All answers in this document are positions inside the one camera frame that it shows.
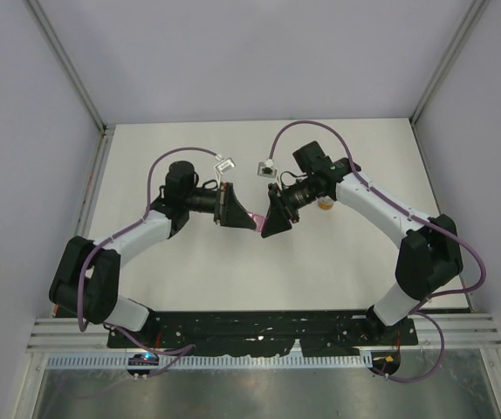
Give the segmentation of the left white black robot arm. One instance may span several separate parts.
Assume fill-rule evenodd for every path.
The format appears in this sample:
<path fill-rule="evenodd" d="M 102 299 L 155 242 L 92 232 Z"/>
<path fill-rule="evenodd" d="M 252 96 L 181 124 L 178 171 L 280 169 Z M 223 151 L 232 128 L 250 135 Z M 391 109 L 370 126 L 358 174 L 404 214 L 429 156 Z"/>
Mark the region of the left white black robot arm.
<path fill-rule="evenodd" d="M 175 161 L 168 169 L 158 197 L 140 220 L 112 234 L 92 240 L 70 239 L 51 283 L 49 299 L 79 317 L 79 325 L 107 324 L 127 330 L 138 347 L 149 347 L 159 332 L 154 311 L 119 294 L 120 270 L 155 244 L 176 235 L 192 212 L 211 214 L 221 227 L 255 230 L 251 215 L 237 200 L 234 187 L 219 177 L 234 168 L 220 159 L 217 178 L 200 184 L 192 163 Z"/>

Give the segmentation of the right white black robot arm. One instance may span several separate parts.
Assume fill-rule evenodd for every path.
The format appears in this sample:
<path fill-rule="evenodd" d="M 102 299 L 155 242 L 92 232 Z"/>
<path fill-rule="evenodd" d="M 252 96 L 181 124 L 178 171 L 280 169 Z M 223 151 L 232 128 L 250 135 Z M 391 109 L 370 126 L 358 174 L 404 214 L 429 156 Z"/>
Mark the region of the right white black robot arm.
<path fill-rule="evenodd" d="M 287 188 L 269 184 L 270 205 L 261 236 L 290 230 L 299 221 L 299 209 L 321 197 L 357 211 L 381 230 L 399 251 L 395 284 L 367 309 L 364 330 L 377 344 L 389 342 L 413 309 L 463 270 L 454 221 L 446 215 L 399 210 L 358 179 L 357 165 L 347 158 L 332 161 L 316 141 L 295 151 L 293 158 L 305 178 Z"/>

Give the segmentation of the white pill bottle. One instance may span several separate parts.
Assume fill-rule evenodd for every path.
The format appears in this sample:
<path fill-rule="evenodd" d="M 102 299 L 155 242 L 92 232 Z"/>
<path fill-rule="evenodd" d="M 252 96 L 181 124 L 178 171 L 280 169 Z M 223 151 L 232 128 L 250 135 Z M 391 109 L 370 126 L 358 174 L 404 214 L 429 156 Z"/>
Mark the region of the white pill bottle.
<path fill-rule="evenodd" d="M 334 200 L 329 196 L 324 196 L 317 200 L 317 204 L 322 210 L 330 210 L 334 205 Z"/>

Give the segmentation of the pink weekly pill organizer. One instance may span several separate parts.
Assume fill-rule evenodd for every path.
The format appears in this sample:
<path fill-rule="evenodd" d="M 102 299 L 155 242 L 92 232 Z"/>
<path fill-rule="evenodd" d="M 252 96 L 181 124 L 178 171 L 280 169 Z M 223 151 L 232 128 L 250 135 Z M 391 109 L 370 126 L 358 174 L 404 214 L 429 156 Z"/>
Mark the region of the pink weekly pill organizer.
<path fill-rule="evenodd" d="M 250 212 L 250 211 L 248 211 L 247 214 L 252 219 L 252 221 L 255 223 L 254 231 L 257 233 L 260 233 L 264 227 L 265 216 L 260 215 L 258 213 Z"/>

